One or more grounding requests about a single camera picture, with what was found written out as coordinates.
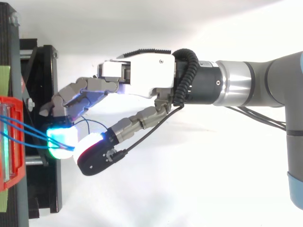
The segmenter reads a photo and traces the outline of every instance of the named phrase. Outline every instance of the black metal frame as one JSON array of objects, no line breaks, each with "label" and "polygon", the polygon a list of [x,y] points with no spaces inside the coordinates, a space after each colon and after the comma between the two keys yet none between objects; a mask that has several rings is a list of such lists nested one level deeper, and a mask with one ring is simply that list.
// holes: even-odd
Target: black metal frame
[{"label": "black metal frame", "polygon": [[[21,60],[21,72],[27,88],[23,92],[24,103],[31,98],[36,105],[32,112],[25,106],[24,122],[46,131],[46,118],[39,115],[39,109],[58,91],[55,49],[50,45],[37,47],[36,39],[21,39],[20,46],[21,50],[33,50],[28,60]],[[46,145],[31,136],[25,136],[25,140]],[[43,165],[27,166],[29,218],[38,218],[41,208],[58,213],[62,208],[60,160],[49,158],[45,150],[35,148],[26,148],[26,155],[39,155],[43,162]]]},{"label": "black metal frame", "polygon": [[[37,47],[36,40],[19,40],[18,24],[11,20],[15,12],[8,3],[0,2],[0,65],[10,66],[8,96],[24,100],[25,123],[45,130],[46,119],[38,111],[57,92],[55,49],[49,45]],[[20,47],[28,49],[29,45],[34,49],[32,56],[20,64]],[[27,87],[23,92],[22,77]],[[29,97],[36,104],[32,112],[26,106]],[[31,137],[25,137],[25,141],[42,144]],[[50,208],[51,213],[62,208],[61,163],[46,157],[44,150],[26,148],[26,155],[37,154],[43,165],[27,166],[27,176],[9,189],[8,208],[0,213],[0,227],[28,227],[29,217],[38,218],[40,208]]]},{"label": "black metal frame", "polygon": [[[22,99],[18,25],[10,21],[16,11],[0,2],[0,65],[10,66],[8,96]],[[0,213],[1,227],[28,227],[27,180],[24,177],[9,189],[8,208]]]}]

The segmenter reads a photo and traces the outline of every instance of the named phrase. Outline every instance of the red box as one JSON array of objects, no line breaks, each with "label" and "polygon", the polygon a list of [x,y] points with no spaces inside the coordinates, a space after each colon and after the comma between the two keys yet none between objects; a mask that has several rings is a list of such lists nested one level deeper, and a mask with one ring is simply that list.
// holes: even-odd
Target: red box
[{"label": "red box", "polygon": [[[13,97],[0,96],[0,106],[8,106],[7,116],[23,122],[23,102]],[[22,128],[19,123],[6,120],[11,124]],[[6,125],[8,128],[8,135],[16,140],[24,142],[23,132]],[[8,141],[9,146],[9,179],[6,172],[3,170],[3,152],[2,145],[0,146],[0,191],[4,191],[15,184],[17,184],[25,176],[25,148],[24,145],[16,143],[14,141]]]}]

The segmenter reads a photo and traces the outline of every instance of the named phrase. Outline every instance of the blue glowing object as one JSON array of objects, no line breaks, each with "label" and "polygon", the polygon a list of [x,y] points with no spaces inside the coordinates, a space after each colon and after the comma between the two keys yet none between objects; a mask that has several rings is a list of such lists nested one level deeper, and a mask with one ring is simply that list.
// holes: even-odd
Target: blue glowing object
[{"label": "blue glowing object", "polygon": [[[68,146],[75,147],[78,143],[78,130],[75,126],[70,128],[50,128],[46,131],[47,136],[55,139],[56,141]],[[48,141],[49,147],[57,147],[52,141]],[[56,159],[67,159],[72,157],[73,151],[64,149],[49,149],[50,154]]]}]

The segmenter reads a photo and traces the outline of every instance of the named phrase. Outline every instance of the white background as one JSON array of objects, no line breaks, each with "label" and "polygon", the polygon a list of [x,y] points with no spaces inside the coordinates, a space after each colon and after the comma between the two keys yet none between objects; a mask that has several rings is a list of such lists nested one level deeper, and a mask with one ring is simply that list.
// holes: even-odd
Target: white background
[{"label": "white background", "polygon": [[[21,15],[22,38],[58,49],[59,88],[138,48],[186,47],[210,61],[267,61],[303,50],[299,0],[9,3]],[[149,105],[152,100],[111,95],[87,117],[111,126]],[[256,109],[284,119],[283,108]],[[86,135],[85,124],[79,130]],[[223,107],[187,105],[96,176],[83,176],[72,159],[63,161],[63,209],[41,211],[30,226],[301,227],[303,211],[289,199],[286,173],[283,131]]]}]

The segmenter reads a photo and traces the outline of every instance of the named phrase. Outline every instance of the robotic arm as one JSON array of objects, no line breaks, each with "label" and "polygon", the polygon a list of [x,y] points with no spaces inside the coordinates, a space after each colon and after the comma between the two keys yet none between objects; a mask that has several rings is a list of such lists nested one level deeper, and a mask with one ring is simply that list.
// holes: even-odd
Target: robotic arm
[{"label": "robotic arm", "polygon": [[116,151],[116,144],[140,129],[157,127],[172,105],[285,106],[290,194],[293,203],[303,209],[302,85],[302,52],[262,63],[214,63],[198,61],[190,50],[173,55],[139,50],[101,64],[98,78],[80,78],[63,88],[40,114],[73,122],[109,93],[157,96],[155,106],[120,120],[102,134],[102,140],[82,149],[78,166],[83,174],[94,175],[127,154],[128,150]]}]

